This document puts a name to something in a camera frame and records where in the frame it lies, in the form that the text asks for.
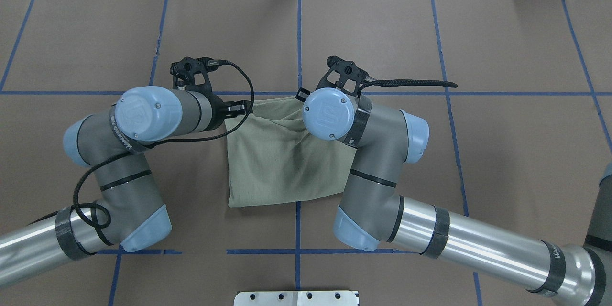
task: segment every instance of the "grid line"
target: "grid line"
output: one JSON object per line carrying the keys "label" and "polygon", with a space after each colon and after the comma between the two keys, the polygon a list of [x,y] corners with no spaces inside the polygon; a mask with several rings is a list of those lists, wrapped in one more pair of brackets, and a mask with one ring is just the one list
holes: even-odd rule
{"label": "grid line", "polygon": [[155,71],[157,69],[157,60],[159,59],[159,47],[162,44],[162,34],[164,33],[164,21],[166,20],[166,9],[168,8],[168,0],[164,0],[162,9],[162,18],[159,21],[159,36],[155,44],[155,57],[153,57],[153,65],[151,66],[151,77],[149,78],[149,86],[153,85],[155,80]]}
{"label": "grid line", "polygon": [[[155,68],[157,66],[157,58],[159,57],[159,46],[160,46],[160,43],[162,42],[162,31],[164,30],[164,18],[166,17],[167,6],[168,6],[168,0],[164,0],[164,9],[162,9],[162,18],[160,19],[160,24],[159,24],[159,36],[157,36],[157,48],[155,51],[155,57],[153,58],[153,65],[151,66],[151,79],[149,79],[149,85],[153,85],[153,78],[155,77]],[[151,254],[150,253],[151,250],[146,250],[144,252],[146,253],[141,253],[141,254]],[[113,306],[114,304],[114,297],[117,291],[117,283],[119,281],[119,273],[121,269],[121,258],[123,257],[124,254],[128,254],[128,253],[120,245],[119,249],[116,251],[117,259],[115,261],[113,282],[111,283],[111,290],[109,294],[109,306]]]}
{"label": "grid line", "polygon": [[[0,91],[0,95],[122,95],[125,91]],[[393,91],[369,91],[362,92],[370,96],[446,96],[444,91],[414,91],[414,92],[393,92]],[[215,91],[216,95],[236,95],[248,96],[249,91]],[[295,91],[256,91],[255,95],[260,96],[293,96]],[[512,91],[449,91],[453,97],[461,96],[519,96],[519,97],[610,97],[612,92],[512,92]]]}
{"label": "grid line", "polygon": [[416,252],[398,249],[376,249],[363,251],[359,249],[226,249],[226,254],[416,254]]}
{"label": "grid line", "polygon": [[[297,88],[302,87],[302,0],[297,0]],[[295,290],[302,289],[302,202],[295,203]]]}
{"label": "grid line", "polygon": [[13,50],[11,51],[11,55],[9,56],[9,61],[6,63],[6,68],[4,69],[2,80],[0,81],[0,91],[2,91],[2,89],[4,88],[6,79],[7,77],[9,77],[9,71],[11,70],[11,64],[13,64],[13,58],[15,57],[15,53],[17,52],[17,47],[19,46],[19,42],[22,40],[23,30],[26,29],[26,23],[28,22],[28,18],[30,17],[30,13],[32,12],[34,1],[35,0],[30,0],[30,3],[28,5],[28,10],[26,10],[26,15],[23,17],[22,26],[19,28],[19,32],[17,33],[17,38],[15,38],[15,44],[13,45]]}
{"label": "grid line", "polygon": [[[437,11],[436,11],[436,0],[431,0],[431,12],[433,14],[433,23],[434,28],[436,30],[436,40],[437,40],[437,51],[439,53],[440,58],[440,67],[442,69],[442,80],[447,81],[446,79],[446,64],[444,63],[444,54],[442,53],[442,40],[440,38],[440,27],[437,21]],[[453,117],[452,105],[450,103],[450,91],[448,87],[444,88],[444,93],[446,97],[446,107],[448,109],[448,120],[450,121],[450,134],[453,139],[453,149],[455,151],[455,162],[457,164],[457,171],[459,172],[459,181],[461,182],[461,197],[463,198],[463,214],[468,217],[470,216],[470,210],[468,208],[468,197],[465,192],[465,182],[463,179],[463,169],[461,168],[461,156],[459,155],[459,144],[457,143],[457,131],[455,130],[455,119]],[[474,290],[476,291],[476,301],[478,306],[482,306],[482,297],[481,297],[481,284],[478,278],[478,273],[473,272],[474,275]]]}
{"label": "grid line", "polygon": [[576,33],[574,32],[574,29],[573,29],[572,19],[570,18],[570,14],[568,12],[568,5],[566,4],[566,0],[561,0],[561,5],[563,7],[563,12],[566,15],[566,20],[568,21],[568,27],[570,29],[570,34],[572,35],[572,40],[574,42],[574,46],[576,47],[576,52],[578,53],[580,65],[582,66],[584,77],[586,78],[586,83],[589,85],[590,95],[593,97],[593,103],[595,103],[595,108],[597,110],[597,116],[599,117],[599,122],[601,123],[601,129],[603,129],[603,134],[606,137],[606,142],[608,143],[608,149],[610,149],[610,153],[612,153],[612,140],[610,140],[610,133],[608,132],[606,121],[603,119],[603,115],[601,114],[601,108],[599,107],[599,101],[597,101],[597,95],[595,94],[595,88],[593,88],[593,83],[590,79],[589,70],[586,68],[586,63],[584,62],[584,57],[582,55],[582,50],[580,49],[580,44],[578,43],[578,39],[576,38]]}

